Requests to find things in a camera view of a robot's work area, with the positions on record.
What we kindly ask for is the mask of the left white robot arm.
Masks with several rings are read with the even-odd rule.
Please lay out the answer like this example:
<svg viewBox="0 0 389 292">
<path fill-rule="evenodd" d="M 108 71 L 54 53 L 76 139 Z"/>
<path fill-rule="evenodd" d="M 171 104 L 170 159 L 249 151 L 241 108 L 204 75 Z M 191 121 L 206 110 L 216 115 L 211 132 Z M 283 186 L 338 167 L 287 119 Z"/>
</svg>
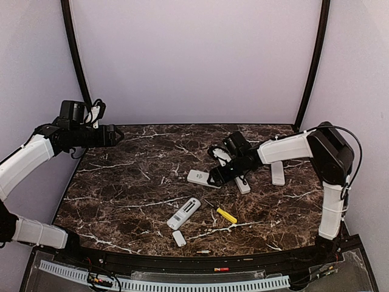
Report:
<svg viewBox="0 0 389 292">
<path fill-rule="evenodd" d="M 86 260 L 85 250 L 68 242 L 63 228 L 11 213 L 5 206 L 9 195 L 30 174 L 60 153 L 75 154 L 76 149 L 114 147 L 124 138 L 118 126 L 101 125 L 106 110 L 98 99 L 88 106 L 84 102 L 64 100 L 60 113 L 51 123 L 37 126 L 28 140 L 1 161 L 1 245 L 20 242 L 62 249 L 73 265 Z"/>
</svg>

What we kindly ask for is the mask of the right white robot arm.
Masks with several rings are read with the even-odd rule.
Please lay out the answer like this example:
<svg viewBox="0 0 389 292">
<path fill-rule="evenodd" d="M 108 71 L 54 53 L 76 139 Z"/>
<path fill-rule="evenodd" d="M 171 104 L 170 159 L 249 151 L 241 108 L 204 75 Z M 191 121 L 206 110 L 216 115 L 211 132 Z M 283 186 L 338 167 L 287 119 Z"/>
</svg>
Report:
<svg viewBox="0 0 389 292">
<path fill-rule="evenodd" d="M 264 165 L 308 158 L 324 191 L 318 234 L 333 240 L 339 234 L 348 192 L 357 175 L 352 170 L 354 150 L 341 135 L 343 130 L 330 122 L 322 122 L 306 131 L 275 137 L 257 145 L 252 145 L 236 131 L 223 141 L 233 159 L 211 169 L 207 182 L 220 187 Z"/>
</svg>

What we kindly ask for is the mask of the white remote with battery bay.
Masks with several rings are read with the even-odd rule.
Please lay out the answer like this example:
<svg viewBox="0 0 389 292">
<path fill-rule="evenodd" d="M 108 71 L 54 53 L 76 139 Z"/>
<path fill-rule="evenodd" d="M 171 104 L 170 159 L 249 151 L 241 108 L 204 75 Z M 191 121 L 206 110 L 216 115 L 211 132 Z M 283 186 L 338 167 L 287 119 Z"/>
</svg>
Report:
<svg viewBox="0 0 389 292">
<path fill-rule="evenodd" d="M 167 226 L 178 230 L 201 206 L 197 198 L 190 198 L 168 221 Z"/>
</svg>

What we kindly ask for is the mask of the white battery cover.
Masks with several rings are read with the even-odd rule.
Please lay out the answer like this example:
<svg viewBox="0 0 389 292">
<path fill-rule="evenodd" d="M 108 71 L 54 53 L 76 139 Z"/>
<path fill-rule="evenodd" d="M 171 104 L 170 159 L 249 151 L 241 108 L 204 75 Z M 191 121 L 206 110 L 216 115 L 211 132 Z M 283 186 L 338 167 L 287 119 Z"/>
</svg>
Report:
<svg viewBox="0 0 389 292">
<path fill-rule="evenodd" d="M 185 246 L 187 244 L 186 240 L 184 239 L 184 236 L 182 235 L 180 230 L 176 230 L 172 233 L 174 241 L 178 245 L 178 247 Z"/>
</svg>

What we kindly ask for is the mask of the wide white remote control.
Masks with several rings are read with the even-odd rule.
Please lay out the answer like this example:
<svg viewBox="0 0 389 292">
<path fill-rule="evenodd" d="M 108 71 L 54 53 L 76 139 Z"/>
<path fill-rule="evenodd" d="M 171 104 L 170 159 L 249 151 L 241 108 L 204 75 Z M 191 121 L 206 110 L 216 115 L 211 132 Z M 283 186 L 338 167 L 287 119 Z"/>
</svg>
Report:
<svg viewBox="0 0 389 292">
<path fill-rule="evenodd" d="M 194 183 L 194 184 L 198 184 L 198 185 L 206 186 L 206 187 L 211 187 L 214 189 L 221 188 L 220 186 L 214 186 L 212 184 L 209 184 L 207 182 L 208 178 L 209 178 L 209 173 L 191 169 L 188 173 L 187 181 L 190 183 Z"/>
</svg>

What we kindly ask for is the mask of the yellow handled screwdriver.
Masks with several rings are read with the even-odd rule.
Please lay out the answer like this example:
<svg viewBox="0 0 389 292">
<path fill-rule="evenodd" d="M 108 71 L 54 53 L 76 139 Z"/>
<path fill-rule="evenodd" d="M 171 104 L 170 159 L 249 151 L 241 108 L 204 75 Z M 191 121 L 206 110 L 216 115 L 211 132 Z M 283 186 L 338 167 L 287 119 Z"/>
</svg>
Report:
<svg viewBox="0 0 389 292">
<path fill-rule="evenodd" d="M 228 220 L 229 222 L 231 222 L 233 224 L 237 224 L 238 220 L 233 215 L 229 214 L 228 212 L 226 212 L 225 210 L 221 209 L 220 207 L 216 207 L 214 204 L 212 204 L 211 202 L 209 202 L 206 199 L 204 199 L 204 201 L 209 206 L 211 206 L 218 214 L 220 214 L 223 218 L 225 218 L 226 220 Z"/>
</svg>

